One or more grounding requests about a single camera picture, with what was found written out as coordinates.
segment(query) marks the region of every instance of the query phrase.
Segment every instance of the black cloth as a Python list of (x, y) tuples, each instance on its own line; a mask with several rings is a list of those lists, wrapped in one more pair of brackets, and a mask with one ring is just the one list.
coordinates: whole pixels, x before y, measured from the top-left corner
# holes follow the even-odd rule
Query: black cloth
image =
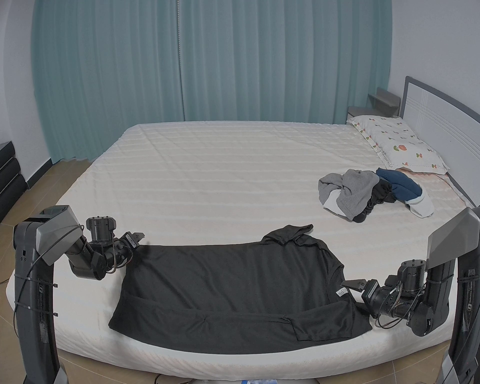
[(142, 245), (126, 266), (111, 329), (159, 347), (200, 353), (295, 350), (371, 330), (327, 245), (286, 226), (259, 242)]
[(353, 221), (356, 223), (362, 223), (367, 218), (367, 215), (373, 210), (374, 206), (377, 204), (383, 204), (384, 202), (394, 203), (395, 201), (396, 197), (392, 192), (392, 184), (387, 180), (380, 178), (378, 183), (372, 189), (372, 197), (368, 200), (367, 206), (361, 213), (353, 218)]

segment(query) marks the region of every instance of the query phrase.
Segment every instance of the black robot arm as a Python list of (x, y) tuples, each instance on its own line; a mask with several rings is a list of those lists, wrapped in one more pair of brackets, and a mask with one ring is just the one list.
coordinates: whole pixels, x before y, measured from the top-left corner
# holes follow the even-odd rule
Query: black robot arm
[[(448, 317), (448, 297), (455, 259), (458, 259), (452, 342), (438, 384), (467, 384), (478, 366), (475, 355), (480, 343), (480, 319), (477, 318), (480, 309), (479, 238), (480, 207), (465, 208), (429, 236), (426, 261), (403, 262), (397, 275), (390, 275), (382, 287), (375, 279), (348, 280), (342, 284), (363, 292), (362, 299), (377, 326), (391, 328), (405, 319), (414, 334), (425, 336)], [(381, 324), (380, 315), (397, 320)]]
[(20, 349), (24, 361), (25, 384), (67, 384), (55, 343), (53, 317), (53, 264), (63, 254), (78, 277), (101, 280), (125, 266), (143, 233), (126, 232), (115, 238), (115, 220), (92, 217), (83, 226), (68, 205), (56, 205), (18, 224), (13, 233), (15, 248), (15, 308)]

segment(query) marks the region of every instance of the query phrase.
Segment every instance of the pile of clothes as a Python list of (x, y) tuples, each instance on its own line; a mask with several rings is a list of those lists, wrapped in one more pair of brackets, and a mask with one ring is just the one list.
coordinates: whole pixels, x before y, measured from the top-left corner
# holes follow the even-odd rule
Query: pile of clothes
[(343, 175), (329, 173), (318, 180), (318, 193), (324, 208), (356, 223), (363, 222), (375, 205), (397, 200), (404, 202), (418, 217), (433, 213), (433, 204), (425, 189), (396, 170), (349, 169)]

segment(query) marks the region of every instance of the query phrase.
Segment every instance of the gray headboard frame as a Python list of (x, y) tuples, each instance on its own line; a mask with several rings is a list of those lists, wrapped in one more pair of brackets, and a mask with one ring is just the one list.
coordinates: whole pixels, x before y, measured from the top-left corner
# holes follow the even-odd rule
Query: gray headboard frame
[[(451, 104), (452, 106), (458, 108), (459, 110), (461, 110), (463, 113), (465, 113), (466, 115), (470, 116), (472, 119), (474, 119), (475, 121), (477, 121), (478, 123), (480, 123), (480, 114), (475, 112), (474, 110), (472, 110), (471, 108), (467, 107), (465, 104), (463, 103), (460, 103), (458, 100), (455, 100), (453, 97), (445, 94), (444, 92), (442, 91), (439, 91), (438, 89), (436, 88), (433, 88), (432, 86), (430, 85), (427, 85), (425, 83), (422, 83), (421, 81), (419, 80), (416, 80), (414, 79), (413, 77), (410, 77), (410, 76), (407, 76), (405, 78), (405, 86), (403, 88), (403, 97), (402, 97), (402, 105), (401, 105), (401, 108), (400, 108), (400, 117), (403, 118), (404, 117), (404, 112), (405, 112), (405, 106), (406, 106), (406, 102), (407, 102), (407, 93), (408, 93), (408, 85), (409, 84), (413, 84), (413, 85), (416, 85), (417, 87), (421, 88), (421, 89), (424, 89), (426, 90), (427, 92), (439, 97), (440, 99), (446, 101), (448, 104)], [(448, 174), (448, 177), (450, 178), (450, 180), (452, 181), (452, 183), (460, 190), (460, 192), (463, 193), (463, 195), (465, 197), (467, 197), (470, 202), (476, 206), (477, 204), (475, 204), (472, 199), (470, 199), (470, 197), (467, 195), (467, 193), (465, 193), (465, 191), (462, 189), (462, 187), (455, 181), (455, 179), (450, 175)]]

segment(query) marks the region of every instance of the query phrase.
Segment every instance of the pillowcase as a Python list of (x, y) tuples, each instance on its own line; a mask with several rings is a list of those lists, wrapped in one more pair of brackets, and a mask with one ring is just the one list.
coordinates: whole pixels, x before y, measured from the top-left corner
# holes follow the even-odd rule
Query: pillowcase
[(347, 121), (370, 143), (387, 169), (444, 175), (448, 171), (442, 158), (400, 117), (362, 115)]

